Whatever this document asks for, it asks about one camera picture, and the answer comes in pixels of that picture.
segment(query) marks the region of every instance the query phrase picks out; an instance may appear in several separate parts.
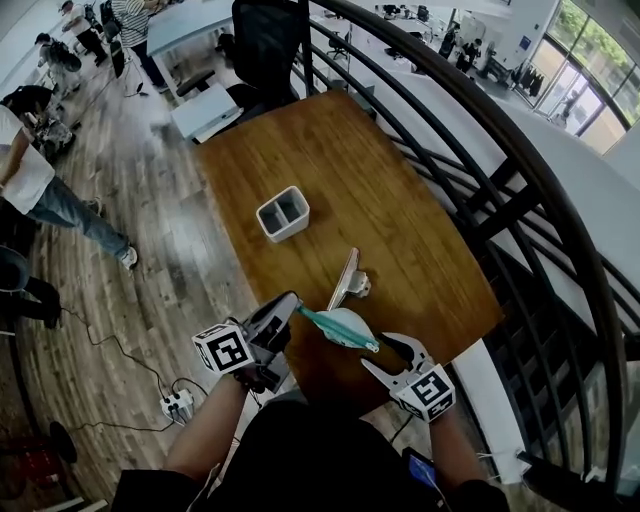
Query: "backpack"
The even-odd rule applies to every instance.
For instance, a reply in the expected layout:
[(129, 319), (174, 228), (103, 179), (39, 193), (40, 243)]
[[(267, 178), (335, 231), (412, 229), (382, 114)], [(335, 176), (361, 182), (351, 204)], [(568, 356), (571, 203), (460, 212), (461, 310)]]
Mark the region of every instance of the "backpack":
[(51, 41), (50, 51), (54, 62), (60, 64), (67, 71), (75, 73), (82, 67), (80, 59), (71, 53), (67, 45), (63, 42), (53, 39)]
[(122, 31), (122, 23), (120, 23), (115, 14), (113, 14), (111, 0), (100, 4), (100, 19), (102, 20), (104, 32), (107, 35), (107, 41), (111, 42), (113, 38)]

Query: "desk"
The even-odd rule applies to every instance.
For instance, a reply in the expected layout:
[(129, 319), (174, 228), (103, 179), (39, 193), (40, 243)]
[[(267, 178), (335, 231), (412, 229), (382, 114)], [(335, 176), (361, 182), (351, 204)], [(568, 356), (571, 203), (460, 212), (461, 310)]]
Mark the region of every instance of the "desk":
[(215, 83), (178, 106), (171, 112), (171, 117), (185, 139), (196, 138), (204, 142), (235, 121), (240, 114), (242, 111), (225, 88)]
[[(426, 184), (388, 137), (344, 92), (269, 112), (197, 148), (242, 268), (259, 302), (294, 290), (315, 311), (327, 307), (352, 247), (372, 282), (344, 307), (374, 332), (420, 339), (448, 363), (502, 318), (477, 262)], [(311, 206), (309, 227), (280, 244), (264, 236), (256, 209), (289, 185)], [(352, 414), (388, 392), (360, 364), (388, 371), (402, 362), (327, 341), (294, 315), (286, 356), (302, 391)]]
[(162, 54), (182, 43), (231, 22), (233, 0), (188, 0), (170, 7), (149, 20), (147, 53), (153, 58), (175, 100), (180, 104), (177, 86), (162, 60)]

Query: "black shirt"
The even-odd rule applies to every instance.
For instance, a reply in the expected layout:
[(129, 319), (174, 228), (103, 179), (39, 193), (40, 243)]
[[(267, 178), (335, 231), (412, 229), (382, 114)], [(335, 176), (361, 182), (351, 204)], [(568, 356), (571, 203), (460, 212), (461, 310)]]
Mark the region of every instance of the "black shirt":
[(40, 105), (42, 110), (47, 108), (49, 101), (51, 101), (52, 93), (51, 89), (40, 87), (39, 85), (18, 87), (8, 97), (11, 100), (10, 110), (18, 117), (27, 112), (37, 114), (36, 105)]
[[(112, 510), (184, 511), (201, 488), (170, 471), (123, 471)], [(437, 510), (411, 480), (402, 458), (371, 425), (298, 402), (268, 404), (251, 422), (224, 481), (194, 511), (264, 506), (318, 509), (342, 504), (415, 505)], [(505, 511), (504, 494), (467, 482), (447, 496), (454, 512)]]

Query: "red object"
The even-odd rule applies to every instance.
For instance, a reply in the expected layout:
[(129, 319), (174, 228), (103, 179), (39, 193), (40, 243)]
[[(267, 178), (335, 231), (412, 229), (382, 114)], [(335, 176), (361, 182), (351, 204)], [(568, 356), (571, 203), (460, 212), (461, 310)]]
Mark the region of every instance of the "red object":
[(20, 462), (22, 475), (40, 488), (53, 487), (64, 480), (58, 454), (47, 438), (25, 438), (11, 443)]

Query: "power strip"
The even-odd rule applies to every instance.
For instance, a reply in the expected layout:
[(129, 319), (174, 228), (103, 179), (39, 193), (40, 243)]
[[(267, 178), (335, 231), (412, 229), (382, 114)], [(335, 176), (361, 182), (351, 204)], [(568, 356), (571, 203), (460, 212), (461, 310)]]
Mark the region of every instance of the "power strip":
[(167, 418), (184, 426), (193, 416), (193, 395), (181, 389), (160, 400), (160, 407)]

